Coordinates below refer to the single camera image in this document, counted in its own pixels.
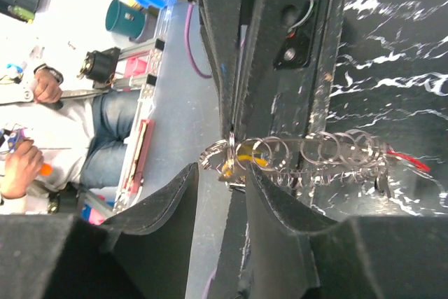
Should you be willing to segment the person's lower hand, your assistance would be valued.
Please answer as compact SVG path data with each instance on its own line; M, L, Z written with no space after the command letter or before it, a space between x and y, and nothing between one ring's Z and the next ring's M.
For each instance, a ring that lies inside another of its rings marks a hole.
M23 197L27 187L40 174L42 167L43 154L34 142L29 139L21 141L15 152L6 156L1 194L6 199Z

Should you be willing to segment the person's upper hand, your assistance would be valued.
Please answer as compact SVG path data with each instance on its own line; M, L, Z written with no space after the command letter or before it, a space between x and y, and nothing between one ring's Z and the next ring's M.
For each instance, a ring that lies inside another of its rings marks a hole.
M40 69L34 78L37 85L34 90L34 101L37 103L56 103L62 96L62 90L57 79L48 69Z

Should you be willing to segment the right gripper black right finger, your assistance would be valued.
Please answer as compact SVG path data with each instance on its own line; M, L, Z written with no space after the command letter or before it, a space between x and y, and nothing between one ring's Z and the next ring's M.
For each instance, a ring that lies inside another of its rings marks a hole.
M446 298L445 217L337 222L248 169L252 298Z

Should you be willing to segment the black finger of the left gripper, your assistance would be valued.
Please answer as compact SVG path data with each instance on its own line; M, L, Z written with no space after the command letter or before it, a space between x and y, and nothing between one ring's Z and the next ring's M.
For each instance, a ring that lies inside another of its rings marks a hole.
M235 96L235 131L244 131L249 125L256 90L272 69L288 32L307 21L314 3L315 0L255 0Z
M220 131L246 134L249 75L241 47L242 0L199 0L201 35L218 90Z

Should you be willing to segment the yellow tagged key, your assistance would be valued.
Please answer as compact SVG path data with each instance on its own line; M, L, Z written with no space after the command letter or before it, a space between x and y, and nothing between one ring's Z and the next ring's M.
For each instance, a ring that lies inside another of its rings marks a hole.
M261 168L269 168L269 160L263 156L264 154L260 150L254 150L250 146L241 146L224 162L219 177L224 181L238 179L245 175L246 168L252 163Z

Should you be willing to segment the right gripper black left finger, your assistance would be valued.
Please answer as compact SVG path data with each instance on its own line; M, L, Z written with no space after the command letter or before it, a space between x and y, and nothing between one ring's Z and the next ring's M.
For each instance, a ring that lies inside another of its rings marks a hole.
M93 225L73 214L1 217L2 298L183 298L199 169Z

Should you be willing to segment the silver keyring holder with keys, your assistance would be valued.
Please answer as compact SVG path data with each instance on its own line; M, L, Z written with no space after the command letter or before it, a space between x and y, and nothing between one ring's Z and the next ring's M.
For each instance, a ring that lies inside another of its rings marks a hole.
M221 167L241 146L260 150L270 166L261 168L252 163L244 176L224 181L219 177ZM199 165L217 171L219 181L238 188L246 183L248 170L254 166L277 186L293 190L305 184L327 186L336 178L350 181L379 178L400 161L387 155L392 150L378 137L358 129L320 131L296 138L268 136L237 141L230 137L206 148L199 157Z

